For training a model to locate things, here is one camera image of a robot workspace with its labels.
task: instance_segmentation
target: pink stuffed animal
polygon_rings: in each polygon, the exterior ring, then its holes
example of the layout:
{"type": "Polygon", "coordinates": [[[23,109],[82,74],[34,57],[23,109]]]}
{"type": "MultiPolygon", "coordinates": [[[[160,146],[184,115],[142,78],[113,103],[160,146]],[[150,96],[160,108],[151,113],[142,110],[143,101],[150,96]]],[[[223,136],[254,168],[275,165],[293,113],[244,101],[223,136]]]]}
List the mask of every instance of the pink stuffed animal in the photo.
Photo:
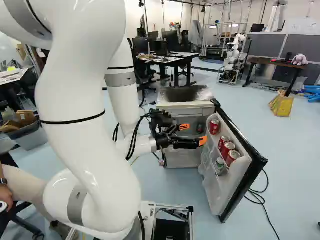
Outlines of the pink stuffed animal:
{"type": "Polygon", "coordinates": [[[291,62],[293,65],[308,65],[308,60],[305,55],[298,54],[297,56],[294,57],[294,59],[291,62]]]}

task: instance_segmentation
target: red soda can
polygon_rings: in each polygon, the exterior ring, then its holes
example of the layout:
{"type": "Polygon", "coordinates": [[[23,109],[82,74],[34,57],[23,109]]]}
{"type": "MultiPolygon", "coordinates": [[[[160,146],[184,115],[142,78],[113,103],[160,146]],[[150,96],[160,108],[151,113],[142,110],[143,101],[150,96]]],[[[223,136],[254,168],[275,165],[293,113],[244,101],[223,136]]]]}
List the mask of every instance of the red soda can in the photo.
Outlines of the red soda can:
{"type": "Polygon", "coordinates": [[[231,137],[229,137],[229,136],[221,136],[220,137],[220,141],[218,144],[218,149],[220,152],[221,152],[222,146],[225,145],[225,143],[227,143],[227,142],[231,142],[231,137]]]}
{"type": "Polygon", "coordinates": [[[217,135],[220,130],[220,121],[218,119],[210,122],[210,133],[211,135],[217,135]]]}
{"type": "Polygon", "coordinates": [[[226,161],[228,154],[231,150],[235,150],[236,149],[236,145],[232,142],[226,142],[222,148],[221,148],[221,155],[222,158],[226,161]]]}
{"type": "Polygon", "coordinates": [[[228,156],[226,157],[225,163],[230,167],[230,165],[237,159],[241,158],[241,155],[239,152],[235,150],[230,150],[228,153],[228,156]]]}

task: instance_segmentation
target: soda can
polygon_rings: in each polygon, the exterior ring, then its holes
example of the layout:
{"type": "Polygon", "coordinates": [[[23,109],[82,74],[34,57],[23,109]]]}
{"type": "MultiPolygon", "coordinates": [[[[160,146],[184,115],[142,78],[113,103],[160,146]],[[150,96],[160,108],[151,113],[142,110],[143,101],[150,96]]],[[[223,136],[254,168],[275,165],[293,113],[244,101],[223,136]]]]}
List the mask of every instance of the soda can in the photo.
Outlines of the soda can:
{"type": "Polygon", "coordinates": [[[229,136],[221,136],[220,137],[220,141],[218,144],[218,149],[220,152],[221,152],[222,146],[225,145],[225,143],[227,143],[227,142],[231,142],[231,137],[229,137],[229,136]]]}
{"type": "Polygon", "coordinates": [[[228,167],[230,167],[230,165],[239,158],[241,158],[241,155],[239,152],[235,150],[230,150],[228,153],[228,156],[226,157],[225,162],[228,165],[228,167]]]}
{"type": "Polygon", "coordinates": [[[221,155],[224,160],[227,160],[228,154],[231,150],[235,150],[236,145],[232,142],[226,142],[221,148],[221,155]]]}
{"type": "Polygon", "coordinates": [[[218,119],[210,122],[210,133],[211,135],[217,135],[220,130],[220,121],[218,119]]]}
{"type": "Polygon", "coordinates": [[[221,157],[218,157],[215,163],[216,163],[216,174],[218,176],[223,175],[226,170],[225,161],[221,157]]]}

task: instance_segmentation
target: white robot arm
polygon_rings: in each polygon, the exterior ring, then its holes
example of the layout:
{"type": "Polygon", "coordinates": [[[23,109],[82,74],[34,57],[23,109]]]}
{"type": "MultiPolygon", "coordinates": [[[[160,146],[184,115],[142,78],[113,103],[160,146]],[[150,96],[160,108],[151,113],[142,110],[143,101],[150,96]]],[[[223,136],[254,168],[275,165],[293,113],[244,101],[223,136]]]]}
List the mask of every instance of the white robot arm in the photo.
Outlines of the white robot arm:
{"type": "Polygon", "coordinates": [[[226,53],[226,59],[224,60],[224,65],[227,70],[232,70],[233,65],[237,62],[240,55],[238,51],[239,45],[243,42],[246,37],[242,34],[237,34],[233,42],[227,43],[228,51],[226,53]]]}
{"type": "MultiPolygon", "coordinates": [[[[49,143],[67,169],[47,184],[44,205],[56,220],[101,240],[125,239],[141,207],[140,183],[126,160],[140,116],[125,28],[124,0],[0,0],[0,31],[50,50],[35,99],[49,143]],[[125,136],[116,144],[103,118],[104,77],[125,136]]],[[[163,120],[157,117],[154,127],[163,120]]],[[[136,139],[133,157],[160,145],[199,146],[166,133],[152,136],[136,139]]]]}

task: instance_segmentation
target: gray bin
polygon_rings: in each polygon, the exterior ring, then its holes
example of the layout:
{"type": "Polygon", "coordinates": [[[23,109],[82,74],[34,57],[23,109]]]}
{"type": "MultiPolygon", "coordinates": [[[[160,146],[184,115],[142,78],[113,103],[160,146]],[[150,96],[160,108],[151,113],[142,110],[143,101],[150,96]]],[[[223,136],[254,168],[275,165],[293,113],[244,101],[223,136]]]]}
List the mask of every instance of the gray bin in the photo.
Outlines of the gray bin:
{"type": "Polygon", "coordinates": [[[47,134],[39,120],[17,131],[9,132],[7,135],[26,151],[35,149],[48,142],[47,134]]]}

